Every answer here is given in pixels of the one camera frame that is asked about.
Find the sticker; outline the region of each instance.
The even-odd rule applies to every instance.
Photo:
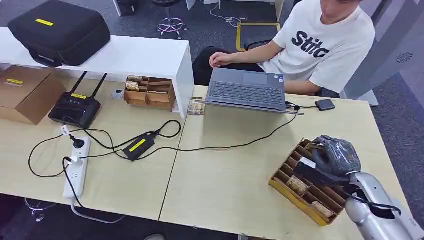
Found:
[[[75,98],[79,98],[79,99],[86,99],[87,98],[84,95],[80,95],[80,94],[76,94],[76,93],[72,93],[71,96],[72,97],[75,97]]]
[[[62,131],[62,134],[64,136],[69,136],[71,133],[69,132],[68,126],[63,125],[60,127],[60,130]]]
[[[46,21],[46,20],[43,20],[43,19],[37,19],[37,20],[35,20],[37,23],[39,23],[39,24],[44,24],[44,25],[47,25],[47,26],[49,26],[49,27],[51,27],[51,26],[53,26],[54,24],[53,24],[53,22],[49,22],[49,21]]]
[[[6,81],[8,81],[9,83],[14,83],[14,84],[23,84],[23,81],[19,81],[19,80],[15,80],[15,79],[7,79]]]
[[[317,168],[317,164],[309,159],[307,159],[306,157],[302,157],[299,162],[302,162],[303,164],[305,164],[306,166],[309,166],[313,169]]]
[[[136,145],[134,145],[133,147],[131,147],[130,149],[129,149],[129,152],[130,153],[132,153],[132,152],[134,152],[134,150],[136,150],[138,147],[140,147],[142,144],[144,144],[145,143],[145,141],[146,141],[146,139],[142,139],[141,141],[139,141]]]

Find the robotic arm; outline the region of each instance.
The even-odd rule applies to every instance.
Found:
[[[316,185],[341,186],[346,212],[365,240],[420,240],[424,231],[400,202],[390,198],[371,174],[361,172],[352,144],[323,135],[313,143],[312,159],[302,157],[294,172]]]

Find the black carrying case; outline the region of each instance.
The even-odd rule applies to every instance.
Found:
[[[58,0],[41,4],[7,26],[36,62],[51,68],[79,66],[111,40],[99,12]]]

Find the cardboard box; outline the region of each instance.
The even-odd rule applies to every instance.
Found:
[[[176,97],[170,79],[128,76],[128,81],[138,83],[139,91],[131,91],[125,86],[123,99],[127,104],[172,111]]]
[[[344,199],[338,190],[328,186],[318,186],[310,183],[308,180],[296,176],[293,169],[298,164],[300,158],[305,157],[311,159],[312,149],[315,148],[310,140],[302,139],[299,144],[291,151],[290,155],[275,172],[269,180],[269,185],[276,189],[280,194],[292,202],[296,207],[302,210],[319,226],[330,225],[345,209],[346,199]],[[287,182],[295,176],[306,184],[307,190],[301,195],[293,191]],[[331,216],[326,216],[323,211],[317,209],[317,205],[325,208],[325,212],[331,213]]]
[[[66,88],[48,68],[11,66],[0,75],[0,118],[37,125]]]

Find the dark pants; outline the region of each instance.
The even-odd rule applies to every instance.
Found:
[[[229,54],[230,52],[213,46],[208,46],[204,48],[193,63],[195,85],[209,86],[213,70],[212,67],[209,65],[209,58],[211,58],[214,53]],[[264,72],[264,70],[262,70],[262,68],[260,68],[256,63],[233,63],[223,66],[222,68],[260,73]]]

